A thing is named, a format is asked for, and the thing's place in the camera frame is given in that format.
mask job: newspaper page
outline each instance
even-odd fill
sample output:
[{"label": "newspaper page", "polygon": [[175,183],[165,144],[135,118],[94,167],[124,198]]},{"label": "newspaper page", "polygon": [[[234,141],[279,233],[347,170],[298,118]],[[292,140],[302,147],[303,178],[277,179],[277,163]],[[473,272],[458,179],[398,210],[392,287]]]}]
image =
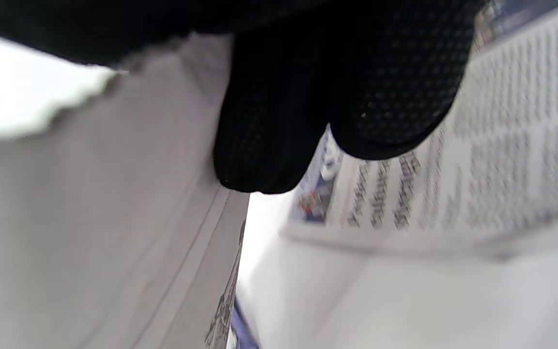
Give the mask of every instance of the newspaper page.
[{"label": "newspaper page", "polygon": [[327,133],[283,235],[384,252],[460,252],[558,219],[558,0],[491,2],[447,119],[388,161]]},{"label": "newspaper page", "polygon": [[0,133],[0,349],[226,348],[248,209],[211,161],[231,38],[172,48]]}]

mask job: folded newspaper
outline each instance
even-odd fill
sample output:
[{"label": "folded newspaper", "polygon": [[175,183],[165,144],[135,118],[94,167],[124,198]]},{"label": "folded newspaper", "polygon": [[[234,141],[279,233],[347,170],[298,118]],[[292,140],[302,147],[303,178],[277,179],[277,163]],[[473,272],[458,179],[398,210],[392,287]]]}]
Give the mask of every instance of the folded newspaper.
[{"label": "folded newspaper", "polygon": [[439,129],[390,161],[353,159],[327,133],[284,236],[465,252],[558,221],[558,0],[493,1],[476,23],[465,80]]},{"label": "folded newspaper", "polygon": [[[248,208],[211,165],[231,40],[173,45],[0,132],[0,349],[225,349]],[[0,64],[2,115],[57,88],[29,61]]]}]

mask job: black textured fabric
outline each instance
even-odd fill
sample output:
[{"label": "black textured fabric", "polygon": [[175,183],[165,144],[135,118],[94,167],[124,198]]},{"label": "black textured fabric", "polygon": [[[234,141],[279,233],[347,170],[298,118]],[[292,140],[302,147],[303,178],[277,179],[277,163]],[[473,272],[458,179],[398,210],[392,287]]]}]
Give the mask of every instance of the black textured fabric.
[{"label": "black textured fabric", "polygon": [[327,125],[315,107],[336,12],[324,6],[315,14],[237,37],[214,151],[224,186],[277,194],[306,171]]},{"label": "black textured fabric", "polygon": [[0,0],[0,37],[72,62],[116,66],[175,35],[241,32],[326,0]]},{"label": "black textured fabric", "polygon": [[322,106],[341,148],[389,159],[430,135],[456,97],[481,5],[372,0],[345,7],[335,32],[342,49],[330,57]]},{"label": "black textured fabric", "polygon": [[297,25],[240,35],[215,145],[221,183],[246,192],[294,188],[327,122],[360,159],[414,149],[454,101],[483,3],[338,1]]}]

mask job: stack of newspapers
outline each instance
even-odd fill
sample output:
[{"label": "stack of newspapers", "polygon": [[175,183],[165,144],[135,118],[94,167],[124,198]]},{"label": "stack of newspapers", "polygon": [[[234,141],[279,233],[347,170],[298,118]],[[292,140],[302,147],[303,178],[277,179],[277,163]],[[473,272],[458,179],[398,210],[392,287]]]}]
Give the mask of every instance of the stack of newspapers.
[{"label": "stack of newspapers", "polygon": [[[226,348],[248,208],[211,165],[230,51],[155,47],[65,101],[52,77],[80,67],[0,51],[0,116],[18,113],[0,132],[0,349]],[[36,93],[64,108],[25,122]]]}]

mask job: white paper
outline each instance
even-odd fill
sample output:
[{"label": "white paper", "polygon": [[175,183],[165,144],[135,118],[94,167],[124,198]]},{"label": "white paper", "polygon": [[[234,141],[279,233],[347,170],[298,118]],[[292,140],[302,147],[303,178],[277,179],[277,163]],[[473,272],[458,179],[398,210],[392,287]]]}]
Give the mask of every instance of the white paper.
[{"label": "white paper", "polygon": [[558,8],[496,39],[474,52],[447,119],[415,151],[360,161],[323,140],[284,235],[449,253],[557,222]]},{"label": "white paper", "polygon": [[211,166],[230,52],[192,37],[0,141],[0,349],[225,347],[248,207]]}]

